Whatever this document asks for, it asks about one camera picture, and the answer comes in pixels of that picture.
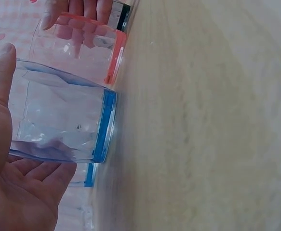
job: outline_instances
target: light wood surface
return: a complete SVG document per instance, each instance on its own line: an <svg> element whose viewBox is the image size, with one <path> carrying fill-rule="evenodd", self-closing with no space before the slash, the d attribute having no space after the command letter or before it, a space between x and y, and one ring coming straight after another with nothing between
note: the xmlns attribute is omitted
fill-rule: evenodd
<svg viewBox="0 0 281 231"><path fill-rule="evenodd" d="M277 2L140 0L96 230L281 231Z"/></svg>

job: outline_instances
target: palm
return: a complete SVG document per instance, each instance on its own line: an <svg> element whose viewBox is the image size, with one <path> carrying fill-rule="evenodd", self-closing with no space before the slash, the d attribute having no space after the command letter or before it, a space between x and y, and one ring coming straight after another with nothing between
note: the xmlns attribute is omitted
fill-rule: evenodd
<svg viewBox="0 0 281 231"><path fill-rule="evenodd" d="M0 223L6 225L2 230L54 229L61 195L58 197L53 190L55 178L48 174L57 167L56 163L25 159L6 162L0 174Z"/></svg>
<svg viewBox="0 0 281 231"><path fill-rule="evenodd" d="M76 165L8 156L12 121L7 104L15 63L12 46L0 56L0 230L51 231Z"/></svg>

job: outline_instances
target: hand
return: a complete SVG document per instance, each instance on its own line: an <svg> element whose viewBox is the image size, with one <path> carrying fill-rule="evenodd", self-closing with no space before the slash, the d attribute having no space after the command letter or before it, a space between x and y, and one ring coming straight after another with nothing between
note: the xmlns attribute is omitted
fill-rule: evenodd
<svg viewBox="0 0 281 231"><path fill-rule="evenodd" d="M0 51L0 231L53 231L76 165L8 157L12 120L7 105L15 65L15 47L6 44Z"/></svg>
<svg viewBox="0 0 281 231"><path fill-rule="evenodd" d="M85 16L107 24L113 0L47 0L41 30L52 27L62 12Z"/></svg>

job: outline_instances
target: clear plastic cup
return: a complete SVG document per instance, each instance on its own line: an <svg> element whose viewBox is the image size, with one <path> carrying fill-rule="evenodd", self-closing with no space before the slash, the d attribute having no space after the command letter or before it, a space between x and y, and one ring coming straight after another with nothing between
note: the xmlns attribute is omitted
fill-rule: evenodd
<svg viewBox="0 0 281 231"><path fill-rule="evenodd" d="M86 188L93 187L97 166L98 163L77 163L76 172L68 186Z"/></svg>
<svg viewBox="0 0 281 231"><path fill-rule="evenodd" d="M47 31L36 30L30 61L100 84L115 81L126 34L98 21L63 13Z"/></svg>
<svg viewBox="0 0 281 231"><path fill-rule="evenodd" d="M117 95L81 77L17 61L9 100L10 153L42 161L103 162Z"/></svg>

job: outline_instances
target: fingernail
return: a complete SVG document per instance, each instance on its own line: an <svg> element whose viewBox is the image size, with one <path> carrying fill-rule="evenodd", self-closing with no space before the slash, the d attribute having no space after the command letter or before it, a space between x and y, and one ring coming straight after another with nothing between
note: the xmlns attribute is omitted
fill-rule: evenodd
<svg viewBox="0 0 281 231"><path fill-rule="evenodd" d="M48 27L50 20L51 20L50 13L45 12L40 23L40 30L45 30Z"/></svg>
<svg viewBox="0 0 281 231"><path fill-rule="evenodd" d="M7 54L11 51L13 45L10 43L5 44L2 49L0 50L0 56L3 54Z"/></svg>

